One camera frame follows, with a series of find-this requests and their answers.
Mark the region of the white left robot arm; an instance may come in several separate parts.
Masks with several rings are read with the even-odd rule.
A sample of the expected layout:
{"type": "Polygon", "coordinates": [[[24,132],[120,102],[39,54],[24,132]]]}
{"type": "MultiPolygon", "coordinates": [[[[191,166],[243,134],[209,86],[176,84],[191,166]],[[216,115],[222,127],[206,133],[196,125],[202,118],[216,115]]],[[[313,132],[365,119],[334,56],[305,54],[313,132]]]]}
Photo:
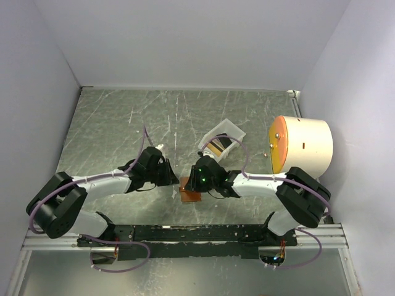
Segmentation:
{"type": "Polygon", "coordinates": [[[57,239],[70,231],[88,234],[101,246],[113,243],[115,230],[102,213],[82,209],[88,199],[140,191],[146,184],[155,187],[179,184],[169,159],[149,146],[125,165],[101,175],[72,177],[61,171],[52,176],[27,205],[30,229],[57,239]]]}

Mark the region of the brown leather card holder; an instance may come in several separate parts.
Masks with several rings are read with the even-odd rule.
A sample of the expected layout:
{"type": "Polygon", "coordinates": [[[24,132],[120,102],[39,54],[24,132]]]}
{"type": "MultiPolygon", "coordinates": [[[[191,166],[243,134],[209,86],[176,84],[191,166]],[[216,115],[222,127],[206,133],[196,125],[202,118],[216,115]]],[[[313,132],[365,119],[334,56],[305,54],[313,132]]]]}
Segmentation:
{"type": "Polygon", "coordinates": [[[188,177],[181,177],[180,178],[179,192],[180,192],[181,202],[183,202],[183,203],[200,202],[202,200],[200,192],[191,192],[191,191],[187,191],[185,189],[185,185],[188,182],[188,180],[189,180],[188,177]]]}

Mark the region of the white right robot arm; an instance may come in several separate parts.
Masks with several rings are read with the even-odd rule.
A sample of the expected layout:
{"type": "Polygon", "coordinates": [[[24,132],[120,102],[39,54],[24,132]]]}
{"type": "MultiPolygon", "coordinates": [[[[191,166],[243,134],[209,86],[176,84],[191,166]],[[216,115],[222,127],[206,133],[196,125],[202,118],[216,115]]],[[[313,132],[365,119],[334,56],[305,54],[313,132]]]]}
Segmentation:
{"type": "Polygon", "coordinates": [[[191,167],[187,183],[189,192],[210,192],[222,197],[276,197],[284,206],[272,213],[262,230],[263,241],[275,245],[290,230],[305,226],[316,228],[330,212],[330,192],[299,167],[274,175],[247,174],[229,170],[209,156],[198,159],[191,167]]]}

